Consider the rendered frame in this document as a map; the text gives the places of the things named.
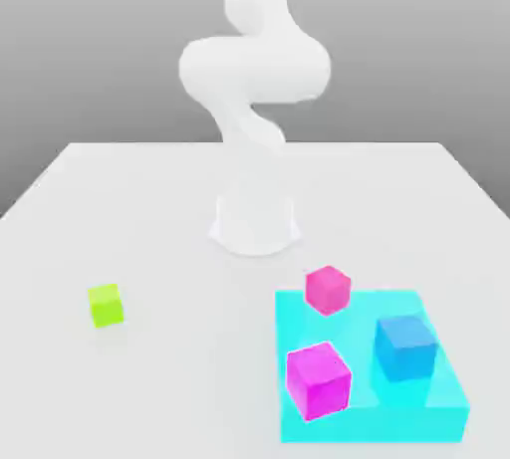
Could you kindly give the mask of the small blue cube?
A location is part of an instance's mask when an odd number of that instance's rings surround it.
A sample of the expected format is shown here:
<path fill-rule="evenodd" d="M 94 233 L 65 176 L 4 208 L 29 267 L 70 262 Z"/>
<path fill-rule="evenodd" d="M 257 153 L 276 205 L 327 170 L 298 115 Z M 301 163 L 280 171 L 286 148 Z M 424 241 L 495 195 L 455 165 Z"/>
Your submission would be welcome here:
<path fill-rule="evenodd" d="M 375 353 L 390 382 L 430 378 L 438 340 L 418 315 L 377 320 Z"/>

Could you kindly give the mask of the small lime green cube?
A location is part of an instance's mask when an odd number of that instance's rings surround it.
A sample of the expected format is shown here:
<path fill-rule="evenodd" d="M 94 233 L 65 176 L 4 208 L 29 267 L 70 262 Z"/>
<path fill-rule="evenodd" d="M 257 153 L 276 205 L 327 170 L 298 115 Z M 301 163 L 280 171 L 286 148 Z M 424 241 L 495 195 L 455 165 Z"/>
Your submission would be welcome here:
<path fill-rule="evenodd" d="M 90 310 L 94 326 L 103 328 L 124 321 L 124 308 L 117 284 L 88 289 Z"/>

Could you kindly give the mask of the large cyan box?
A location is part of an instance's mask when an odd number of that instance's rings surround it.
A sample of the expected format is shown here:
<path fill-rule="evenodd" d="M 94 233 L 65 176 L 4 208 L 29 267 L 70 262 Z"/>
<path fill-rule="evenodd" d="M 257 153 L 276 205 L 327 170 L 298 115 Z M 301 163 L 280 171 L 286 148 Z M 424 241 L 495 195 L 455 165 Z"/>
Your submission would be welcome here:
<path fill-rule="evenodd" d="M 355 291 L 349 306 L 324 317 L 302 292 L 275 294 L 275 334 L 284 443 L 453 443 L 461 441 L 470 405 L 444 350 L 429 378 L 389 381 L 377 358 L 377 321 L 415 315 L 428 324 L 415 291 Z M 286 387 L 289 352 L 329 342 L 353 374 L 349 405 L 305 421 Z"/>

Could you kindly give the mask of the small pink cube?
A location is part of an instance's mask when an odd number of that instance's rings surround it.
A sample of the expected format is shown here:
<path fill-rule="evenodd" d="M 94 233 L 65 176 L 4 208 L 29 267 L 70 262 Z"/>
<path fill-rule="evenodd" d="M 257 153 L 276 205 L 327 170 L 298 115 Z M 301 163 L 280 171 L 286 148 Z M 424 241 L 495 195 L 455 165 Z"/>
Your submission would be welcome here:
<path fill-rule="evenodd" d="M 323 316 L 349 305 L 352 280 L 333 266 L 325 266 L 306 276 L 305 301 Z"/>

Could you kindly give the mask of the small magenta cube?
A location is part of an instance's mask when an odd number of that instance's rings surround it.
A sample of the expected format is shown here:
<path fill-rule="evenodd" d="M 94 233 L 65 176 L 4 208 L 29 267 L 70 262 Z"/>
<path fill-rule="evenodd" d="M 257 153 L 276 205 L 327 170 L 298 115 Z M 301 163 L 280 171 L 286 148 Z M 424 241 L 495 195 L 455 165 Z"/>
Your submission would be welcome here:
<path fill-rule="evenodd" d="M 306 422 L 345 410 L 353 374 L 329 342 L 287 353 L 286 388 Z"/>

